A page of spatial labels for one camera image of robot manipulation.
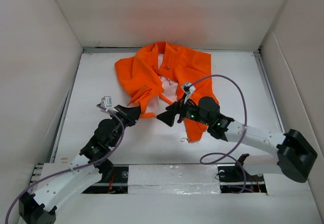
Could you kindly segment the orange zip jacket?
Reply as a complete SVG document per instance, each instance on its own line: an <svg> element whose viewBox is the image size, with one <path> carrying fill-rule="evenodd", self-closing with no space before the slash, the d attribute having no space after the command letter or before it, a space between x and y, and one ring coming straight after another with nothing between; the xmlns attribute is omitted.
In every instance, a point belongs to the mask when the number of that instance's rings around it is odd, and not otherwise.
<svg viewBox="0 0 324 224"><path fill-rule="evenodd" d="M131 97L130 104L141 108L141 118L155 118L160 101L171 105L184 95L182 85L201 80L190 97L198 103L212 97L212 57L184 46L156 42L142 47L134 56L115 63L119 83Z"/></svg>

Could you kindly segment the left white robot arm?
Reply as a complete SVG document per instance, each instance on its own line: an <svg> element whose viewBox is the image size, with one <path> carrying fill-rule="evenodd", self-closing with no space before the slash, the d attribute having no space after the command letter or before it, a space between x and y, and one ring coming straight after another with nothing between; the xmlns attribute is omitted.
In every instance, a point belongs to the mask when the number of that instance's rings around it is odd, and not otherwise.
<svg viewBox="0 0 324 224"><path fill-rule="evenodd" d="M99 122L93 136L70 162L68 169L49 175L47 183L19 197L19 215L25 223L54 223L56 213L74 195L92 184L112 178L114 165L108 159L121 143L125 129L140 118L140 107L115 106L106 109L110 118Z"/></svg>

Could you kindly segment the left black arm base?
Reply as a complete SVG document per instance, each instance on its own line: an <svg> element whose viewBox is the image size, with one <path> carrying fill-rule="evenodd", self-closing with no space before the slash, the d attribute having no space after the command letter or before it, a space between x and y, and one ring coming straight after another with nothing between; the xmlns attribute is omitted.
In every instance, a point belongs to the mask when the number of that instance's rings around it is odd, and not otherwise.
<svg viewBox="0 0 324 224"><path fill-rule="evenodd" d="M105 160L99 166L101 180L83 191L83 194L127 194L128 193L128 165L115 165Z"/></svg>

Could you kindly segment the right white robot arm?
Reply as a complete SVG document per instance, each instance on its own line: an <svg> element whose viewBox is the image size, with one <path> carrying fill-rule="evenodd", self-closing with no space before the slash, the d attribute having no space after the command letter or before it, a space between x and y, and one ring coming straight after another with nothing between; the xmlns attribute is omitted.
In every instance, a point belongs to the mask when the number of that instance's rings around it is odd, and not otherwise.
<svg viewBox="0 0 324 224"><path fill-rule="evenodd" d="M262 131L245 126L220 112L220 106L211 97L203 97L198 104L181 99L166 107L157 119L172 127L175 117L178 123L184 119L202 123L215 139L237 142L266 152L266 155L244 154L243 162L234 168L235 177L241 181L251 175L273 173L304 183L317 159L317 152L297 130L288 132Z"/></svg>

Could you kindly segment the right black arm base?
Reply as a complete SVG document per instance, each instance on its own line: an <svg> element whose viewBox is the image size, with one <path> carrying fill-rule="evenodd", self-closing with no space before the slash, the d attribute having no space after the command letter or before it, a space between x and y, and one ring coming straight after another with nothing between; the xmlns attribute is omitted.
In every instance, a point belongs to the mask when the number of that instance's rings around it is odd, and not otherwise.
<svg viewBox="0 0 324 224"><path fill-rule="evenodd" d="M265 180L263 176L249 175L237 166L219 166L215 179L220 182L220 191L225 193L267 193Z"/></svg>

